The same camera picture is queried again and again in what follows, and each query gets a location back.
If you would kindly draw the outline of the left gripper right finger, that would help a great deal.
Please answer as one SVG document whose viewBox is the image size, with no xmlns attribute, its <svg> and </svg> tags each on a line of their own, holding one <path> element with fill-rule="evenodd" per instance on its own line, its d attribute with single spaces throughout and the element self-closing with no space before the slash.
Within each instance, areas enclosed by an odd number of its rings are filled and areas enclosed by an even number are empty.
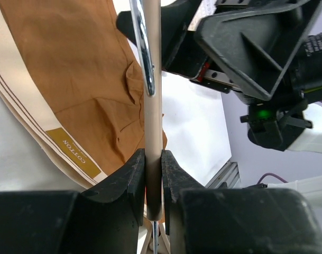
<svg viewBox="0 0 322 254">
<path fill-rule="evenodd" d="M 169 150 L 161 168 L 172 253 L 322 253 L 321 227 L 295 190 L 209 189 Z"/>
</svg>

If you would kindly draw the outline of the brown cotton underwear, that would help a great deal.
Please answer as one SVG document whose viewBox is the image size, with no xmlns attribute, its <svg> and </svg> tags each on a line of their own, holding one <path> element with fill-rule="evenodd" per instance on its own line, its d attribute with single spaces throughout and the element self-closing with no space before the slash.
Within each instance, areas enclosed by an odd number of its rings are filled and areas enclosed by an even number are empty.
<svg viewBox="0 0 322 254">
<path fill-rule="evenodd" d="M 0 1 L 0 191 L 88 189 L 144 147 L 128 1 Z"/>
</svg>

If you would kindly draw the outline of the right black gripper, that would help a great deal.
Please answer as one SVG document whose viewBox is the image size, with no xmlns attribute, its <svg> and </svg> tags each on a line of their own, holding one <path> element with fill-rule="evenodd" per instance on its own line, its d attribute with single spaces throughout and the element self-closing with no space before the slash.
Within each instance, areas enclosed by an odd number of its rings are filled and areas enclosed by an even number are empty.
<svg viewBox="0 0 322 254">
<path fill-rule="evenodd" d="M 161 7 L 162 69 L 247 105 L 240 120 L 260 147 L 288 150 L 314 127 L 322 101 L 322 33 L 310 30 L 322 1 L 217 1 L 194 31 L 200 1 Z"/>
</svg>

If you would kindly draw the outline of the beige clip hanger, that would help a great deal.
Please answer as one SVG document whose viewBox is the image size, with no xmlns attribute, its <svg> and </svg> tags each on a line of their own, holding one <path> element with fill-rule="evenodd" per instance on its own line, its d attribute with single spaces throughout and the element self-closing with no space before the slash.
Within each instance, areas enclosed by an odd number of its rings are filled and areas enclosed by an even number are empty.
<svg viewBox="0 0 322 254">
<path fill-rule="evenodd" d="M 130 1 L 133 29 L 144 79 L 144 137 L 147 218 L 152 222 L 153 252 L 158 252 L 162 219 L 161 2 Z"/>
</svg>

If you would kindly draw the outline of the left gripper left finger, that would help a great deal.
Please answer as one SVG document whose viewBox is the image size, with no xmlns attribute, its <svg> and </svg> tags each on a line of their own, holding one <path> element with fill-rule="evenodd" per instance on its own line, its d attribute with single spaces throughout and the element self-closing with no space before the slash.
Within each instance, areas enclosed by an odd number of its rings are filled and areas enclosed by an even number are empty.
<svg viewBox="0 0 322 254">
<path fill-rule="evenodd" d="M 84 192 L 0 192 L 0 253 L 136 253 L 145 152 Z"/>
</svg>

